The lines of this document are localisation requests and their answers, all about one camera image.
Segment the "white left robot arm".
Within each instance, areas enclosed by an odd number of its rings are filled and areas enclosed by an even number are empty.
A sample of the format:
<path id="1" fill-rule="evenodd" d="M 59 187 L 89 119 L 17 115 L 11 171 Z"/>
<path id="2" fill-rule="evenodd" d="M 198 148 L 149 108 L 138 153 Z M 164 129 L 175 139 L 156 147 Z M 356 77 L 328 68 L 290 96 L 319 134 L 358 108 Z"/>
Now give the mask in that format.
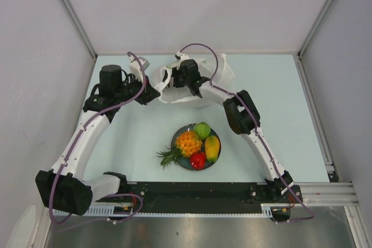
<path id="1" fill-rule="evenodd" d="M 134 100 L 146 105 L 159 96 L 144 73 L 148 66 L 148 61 L 140 59 L 130 63 L 129 73 L 114 64 L 101 68 L 99 83 L 85 101 L 80 123 L 64 152 L 50 170 L 36 175 L 41 200 L 49 210 L 84 215 L 92 202 L 111 198 L 120 202 L 128 196 L 130 187 L 123 174 L 105 172 L 89 181 L 83 176 L 98 140 L 120 108 Z"/>

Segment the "white plastic bag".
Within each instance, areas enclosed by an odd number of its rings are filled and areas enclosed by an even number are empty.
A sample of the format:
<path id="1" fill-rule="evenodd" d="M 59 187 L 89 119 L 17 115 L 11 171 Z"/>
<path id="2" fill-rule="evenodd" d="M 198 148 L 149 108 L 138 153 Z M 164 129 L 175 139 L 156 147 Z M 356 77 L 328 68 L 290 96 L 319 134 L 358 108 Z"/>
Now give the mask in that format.
<path id="1" fill-rule="evenodd" d="M 176 60 L 154 70 L 150 85 L 160 93 L 158 100 L 168 105 L 208 106 L 222 104 L 235 78 L 225 53 L 216 55 L 215 65 L 204 58 L 193 59 L 177 52 Z"/>

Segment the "fake yellow green mango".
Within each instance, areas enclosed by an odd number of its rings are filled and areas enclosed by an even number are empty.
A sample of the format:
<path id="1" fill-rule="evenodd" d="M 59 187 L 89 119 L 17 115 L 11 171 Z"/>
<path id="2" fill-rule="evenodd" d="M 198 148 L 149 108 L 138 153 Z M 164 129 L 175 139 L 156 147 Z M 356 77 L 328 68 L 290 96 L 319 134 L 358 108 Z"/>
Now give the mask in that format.
<path id="1" fill-rule="evenodd" d="M 217 136 L 211 135 L 205 139 L 205 155 L 209 162 L 216 162 L 220 152 L 220 141 Z"/>

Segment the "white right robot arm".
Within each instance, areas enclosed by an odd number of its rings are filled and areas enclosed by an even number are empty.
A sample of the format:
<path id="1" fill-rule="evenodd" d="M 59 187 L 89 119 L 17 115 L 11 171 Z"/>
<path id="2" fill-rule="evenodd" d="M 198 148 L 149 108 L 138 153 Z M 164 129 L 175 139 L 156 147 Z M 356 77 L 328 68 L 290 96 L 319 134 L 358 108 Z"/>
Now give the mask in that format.
<path id="1" fill-rule="evenodd" d="M 230 128 L 244 138 L 265 171 L 269 198 L 274 202 L 287 198 L 294 181 L 269 147 L 262 131 L 260 114 L 249 93 L 246 90 L 230 92 L 212 83 L 211 78 L 201 75 L 194 59 L 177 55 L 176 62 L 167 69 L 171 73 L 165 75 L 164 82 L 173 78 L 177 88 L 187 87 L 193 96 L 223 106 Z"/>

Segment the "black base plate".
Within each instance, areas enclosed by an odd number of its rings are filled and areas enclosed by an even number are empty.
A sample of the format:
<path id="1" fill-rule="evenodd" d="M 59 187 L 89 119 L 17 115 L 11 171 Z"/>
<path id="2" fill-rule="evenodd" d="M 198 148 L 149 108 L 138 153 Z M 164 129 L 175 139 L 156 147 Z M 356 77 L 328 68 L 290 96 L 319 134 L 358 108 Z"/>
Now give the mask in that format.
<path id="1" fill-rule="evenodd" d="M 262 182 L 122 182 L 118 194 L 140 196 L 144 214 L 256 214 L 263 204 L 290 207 L 302 201 L 301 189 L 280 195 Z"/>

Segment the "fake green apple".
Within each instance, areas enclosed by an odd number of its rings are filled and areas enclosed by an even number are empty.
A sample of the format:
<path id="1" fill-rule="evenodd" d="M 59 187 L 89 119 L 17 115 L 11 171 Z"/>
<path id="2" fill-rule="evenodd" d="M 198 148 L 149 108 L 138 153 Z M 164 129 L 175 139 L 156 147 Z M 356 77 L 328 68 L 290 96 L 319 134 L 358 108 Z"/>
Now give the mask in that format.
<path id="1" fill-rule="evenodd" d="M 205 140 L 211 132 L 211 127 L 206 122 L 200 122 L 193 126 L 193 132 L 195 132 L 201 140 Z"/>

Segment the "blue ceramic plate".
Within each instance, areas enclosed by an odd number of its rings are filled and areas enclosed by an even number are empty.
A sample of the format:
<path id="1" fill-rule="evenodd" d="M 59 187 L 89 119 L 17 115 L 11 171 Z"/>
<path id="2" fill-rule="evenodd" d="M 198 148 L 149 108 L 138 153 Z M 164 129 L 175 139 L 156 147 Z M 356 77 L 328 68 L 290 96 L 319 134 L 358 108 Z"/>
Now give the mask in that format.
<path id="1" fill-rule="evenodd" d="M 179 128 L 175 134 L 173 135 L 172 139 L 171 139 L 171 144 L 174 143 L 174 141 L 176 140 L 176 138 L 182 134 L 183 132 L 186 132 L 186 131 L 193 131 L 193 126 L 197 124 L 197 123 L 192 123 L 192 124 L 187 124 L 186 126 L 183 126 L 181 128 Z M 216 133 L 216 131 L 214 129 L 211 128 L 211 132 L 210 132 L 210 135 L 214 135 L 214 136 L 217 136 L 219 141 L 220 141 L 220 138 L 218 136 L 218 134 Z M 204 152 L 205 153 L 205 140 L 202 140 L 203 142 L 203 145 L 202 145 L 202 149 L 200 152 Z M 219 152 L 219 156 L 218 156 L 218 159 L 220 157 L 220 154 L 221 154 L 221 142 L 220 142 L 220 152 Z M 190 158 L 189 159 L 186 159 L 186 158 L 182 158 L 180 160 L 180 162 L 178 163 L 178 165 L 186 170 L 190 170 L 190 171 L 201 171 L 201 170 L 194 170 L 191 165 L 190 165 L 190 162 L 189 162 Z M 205 169 L 208 169 L 209 167 L 211 167 L 212 165 L 214 165 L 216 162 L 209 162 L 207 161 L 206 159 L 206 164 L 205 164 L 205 167 L 202 169 L 202 170 L 205 170 Z"/>

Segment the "fake pineapple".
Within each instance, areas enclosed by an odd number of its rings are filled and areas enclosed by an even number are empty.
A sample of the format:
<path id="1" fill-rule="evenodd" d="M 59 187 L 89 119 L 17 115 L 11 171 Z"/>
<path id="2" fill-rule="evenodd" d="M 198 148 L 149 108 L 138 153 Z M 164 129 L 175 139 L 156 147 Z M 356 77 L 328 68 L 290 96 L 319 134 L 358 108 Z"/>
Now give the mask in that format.
<path id="1" fill-rule="evenodd" d="M 189 159 L 201 151 L 202 145 L 203 142 L 196 132 L 186 131 L 180 134 L 165 151 L 157 152 L 157 157 L 161 158 L 160 165 L 165 168 L 171 163 L 178 164 L 182 158 Z"/>

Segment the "fake red pepper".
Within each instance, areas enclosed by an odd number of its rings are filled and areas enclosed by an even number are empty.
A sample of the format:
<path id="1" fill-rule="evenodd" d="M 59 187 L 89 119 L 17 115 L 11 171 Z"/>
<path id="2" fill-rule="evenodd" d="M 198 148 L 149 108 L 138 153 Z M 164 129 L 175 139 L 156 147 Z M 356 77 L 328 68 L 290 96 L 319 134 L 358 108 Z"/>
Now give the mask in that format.
<path id="1" fill-rule="evenodd" d="M 206 164 L 206 155 L 204 152 L 195 153 L 190 157 L 189 162 L 194 170 L 202 170 Z"/>

